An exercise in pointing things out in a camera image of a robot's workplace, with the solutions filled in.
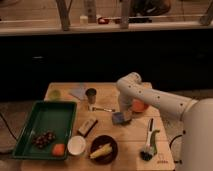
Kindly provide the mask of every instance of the black bowl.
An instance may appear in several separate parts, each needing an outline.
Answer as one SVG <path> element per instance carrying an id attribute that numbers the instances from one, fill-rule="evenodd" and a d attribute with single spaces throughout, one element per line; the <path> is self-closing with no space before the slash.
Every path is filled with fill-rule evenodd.
<path id="1" fill-rule="evenodd" d="M 100 156 L 97 157 L 95 159 L 93 159 L 95 162 L 99 163 L 99 164 L 108 164 L 110 162 L 112 162 L 117 154 L 118 154 L 118 145 L 116 143 L 116 141 L 108 136 L 108 135 L 101 135 L 97 138 L 95 138 L 95 140 L 92 142 L 91 145 L 91 153 L 94 152 L 95 150 L 99 149 L 100 146 L 110 143 L 111 147 L 112 147 L 112 152 L 110 154 L 107 154 L 106 156 Z"/>

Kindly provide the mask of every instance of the brush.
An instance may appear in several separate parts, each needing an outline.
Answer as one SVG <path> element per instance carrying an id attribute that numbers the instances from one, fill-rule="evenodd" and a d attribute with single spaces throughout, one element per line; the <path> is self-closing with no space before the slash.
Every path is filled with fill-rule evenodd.
<path id="1" fill-rule="evenodd" d="M 154 119 L 151 118 L 148 124 L 147 140 L 144 147 L 140 151 L 140 156 L 143 160 L 149 161 L 151 158 L 157 154 L 157 148 L 155 143 L 155 134 L 160 132 L 159 130 L 154 130 Z"/>

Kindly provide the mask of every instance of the food item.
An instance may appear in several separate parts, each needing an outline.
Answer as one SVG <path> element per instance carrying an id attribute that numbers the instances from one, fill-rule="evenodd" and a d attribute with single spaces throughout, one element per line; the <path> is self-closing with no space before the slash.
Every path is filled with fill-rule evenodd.
<path id="1" fill-rule="evenodd" d="M 48 144 L 53 142 L 56 139 L 54 132 L 47 131 L 41 135 L 35 136 L 32 140 L 32 143 L 39 149 L 46 147 Z"/>
<path id="2" fill-rule="evenodd" d="M 135 113 L 144 112 L 148 107 L 149 105 L 141 100 L 133 99 L 132 101 L 132 111 Z"/>
<path id="3" fill-rule="evenodd" d="M 107 154 L 110 154 L 112 152 L 112 147 L 110 143 L 107 143 L 103 146 L 101 146 L 99 149 L 95 150 L 90 154 L 91 159 L 98 158 L 100 156 L 106 156 Z"/>
<path id="4" fill-rule="evenodd" d="M 65 144 L 55 144 L 52 149 L 53 156 L 63 156 L 65 153 Z"/>

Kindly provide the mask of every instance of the bowl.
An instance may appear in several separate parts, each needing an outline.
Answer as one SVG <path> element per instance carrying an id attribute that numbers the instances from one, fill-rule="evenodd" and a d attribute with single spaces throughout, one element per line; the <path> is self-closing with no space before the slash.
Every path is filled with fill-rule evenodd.
<path id="1" fill-rule="evenodd" d="M 84 153 L 86 149 L 86 140 L 80 135 L 70 138 L 67 144 L 69 153 L 73 156 L 79 156 Z"/>
<path id="2" fill-rule="evenodd" d="M 107 143 L 110 143 L 110 145 L 112 147 L 112 152 L 105 156 L 100 156 L 95 159 L 92 159 L 94 162 L 96 162 L 98 164 L 108 164 L 108 163 L 111 163 L 117 157 L 118 145 L 117 145 L 116 141 L 108 135 L 101 135 L 101 136 L 98 136 L 97 138 L 95 138 L 92 142 L 90 152 L 92 153 L 92 152 L 96 151 L 97 149 L 100 148 L 100 146 L 107 144 Z"/>

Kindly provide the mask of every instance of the tomato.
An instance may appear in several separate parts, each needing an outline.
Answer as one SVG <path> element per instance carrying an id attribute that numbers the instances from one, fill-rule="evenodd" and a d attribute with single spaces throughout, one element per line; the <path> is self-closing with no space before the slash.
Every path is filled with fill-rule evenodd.
<path id="1" fill-rule="evenodd" d="M 65 153 L 65 144 L 55 144 L 52 149 L 53 156 L 63 156 Z"/>

